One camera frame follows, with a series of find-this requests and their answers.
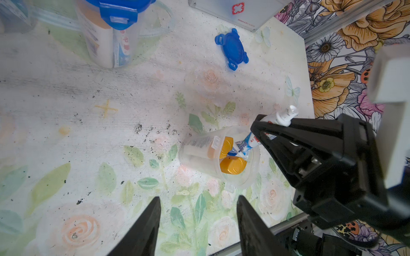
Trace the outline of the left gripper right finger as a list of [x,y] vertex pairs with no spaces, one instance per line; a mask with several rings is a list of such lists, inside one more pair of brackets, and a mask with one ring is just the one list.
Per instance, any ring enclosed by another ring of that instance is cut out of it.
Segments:
[[243,256],[291,255],[242,195],[237,201],[237,218]]

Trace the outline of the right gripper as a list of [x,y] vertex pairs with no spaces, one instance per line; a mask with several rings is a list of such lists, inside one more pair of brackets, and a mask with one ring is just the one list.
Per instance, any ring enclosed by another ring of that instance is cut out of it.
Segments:
[[370,124],[342,114],[337,119],[295,118],[289,126],[258,115],[257,136],[290,185],[295,204],[321,228],[362,220],[404,244],[410,242],[410,169],[387,188]]

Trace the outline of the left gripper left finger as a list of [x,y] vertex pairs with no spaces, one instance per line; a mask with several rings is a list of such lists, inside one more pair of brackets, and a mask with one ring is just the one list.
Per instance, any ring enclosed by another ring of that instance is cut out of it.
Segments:
[[108,256],[153,256],[161,218],[160,197],[154,197]]

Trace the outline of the clear plastic cup back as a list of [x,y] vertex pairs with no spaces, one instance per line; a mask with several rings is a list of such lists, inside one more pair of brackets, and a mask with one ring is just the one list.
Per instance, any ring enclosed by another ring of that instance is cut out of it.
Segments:
[[232,138],[234,142],[243,140],[250,130],[246,127],[234,126],[209,133],[197,134],[188,137],[179,152],[179,160],[188,169],[201,172],[215,179],[224,181],[228,191],[247,189],[258,178],[260,150],[250,152],[246,159],[247,165],[243,172],[232,175],[222,172],[220,158],[224,140]]

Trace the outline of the white bottle back label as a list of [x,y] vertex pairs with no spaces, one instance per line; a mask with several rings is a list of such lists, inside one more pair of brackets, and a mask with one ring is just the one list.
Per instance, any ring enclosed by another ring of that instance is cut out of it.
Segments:
[[218,136],[214,136],[207,152],[209,159],[224,159],[233,148],[234,139],[225,137],[224,141]]

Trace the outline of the blue lid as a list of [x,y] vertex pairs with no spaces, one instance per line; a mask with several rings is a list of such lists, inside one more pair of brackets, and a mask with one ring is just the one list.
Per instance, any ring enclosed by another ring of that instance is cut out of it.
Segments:
[[113,29],[123,31],[138,22],[141,13],[156,0],[86,0],[95,6],[102,18]]
[[227,58],[228,67],[231,70],[236,71],[241,63],[249,63],[249,57],[235,28],[229,33],[217,35],[215,43],[222,47],[222,51]]

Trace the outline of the white bottle sideways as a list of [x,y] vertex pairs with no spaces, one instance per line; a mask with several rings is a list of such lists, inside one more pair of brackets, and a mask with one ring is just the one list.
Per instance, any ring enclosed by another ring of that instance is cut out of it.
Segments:
[[239,175],[247,166],[247,161],[241,157],[227,156],[220,162],[220,168],[223,173],[228,175]]

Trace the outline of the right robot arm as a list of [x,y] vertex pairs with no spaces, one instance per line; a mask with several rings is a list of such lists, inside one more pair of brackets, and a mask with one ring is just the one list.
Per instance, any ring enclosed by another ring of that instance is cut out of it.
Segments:
[[282,127],[258,115],[251,131],[295,188],[294,204],[327,229],[361,220],[410,243],[410,47],[381,49],[367,84],[385,106],[377,132],[363,120],[292,120]]

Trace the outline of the silver metal first-aid case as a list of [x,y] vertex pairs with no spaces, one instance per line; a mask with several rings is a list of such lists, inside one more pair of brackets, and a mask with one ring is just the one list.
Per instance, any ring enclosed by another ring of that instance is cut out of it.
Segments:
[[255,32],[291,0],[189,0],[188,3],[192,8]]

